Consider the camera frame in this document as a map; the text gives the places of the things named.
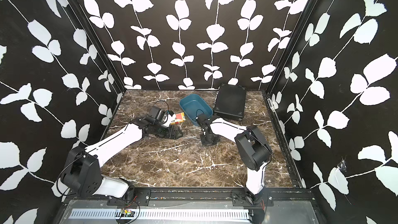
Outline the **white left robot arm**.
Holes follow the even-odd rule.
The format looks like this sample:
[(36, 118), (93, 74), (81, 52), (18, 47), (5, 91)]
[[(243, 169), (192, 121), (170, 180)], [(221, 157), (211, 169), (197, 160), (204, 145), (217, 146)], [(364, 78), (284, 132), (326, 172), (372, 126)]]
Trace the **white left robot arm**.
[(92, 195), (128, 197), (134, 186), (125, 179), (102, 175), (101, 167), (131, 144), (148, 135), (177, 140), (183, 137), (180, 127), (164, 127), (137, 118), (128, 123), (117, 133), (86, 148), (73, 148), (60, 172), (59, 179), (65, 186), (80, 197)]

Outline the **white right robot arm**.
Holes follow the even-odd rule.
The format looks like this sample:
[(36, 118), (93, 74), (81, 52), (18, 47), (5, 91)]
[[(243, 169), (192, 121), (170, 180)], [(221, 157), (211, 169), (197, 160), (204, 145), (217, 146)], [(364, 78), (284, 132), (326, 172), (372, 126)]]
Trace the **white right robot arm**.
[(251, 195), (258, 195), (265, 187), (265, 168), (273, 156), (260, 129), (256, 125), (245, 127), (233, 124), (216, 115), (206, 117), (205, 114), (200, 114), (196, 117), (196, 122), (203, 131), (202, 145), (215, 145), (221, 137), (235, 143), (240, 158), (247, 167), (246, 189)]

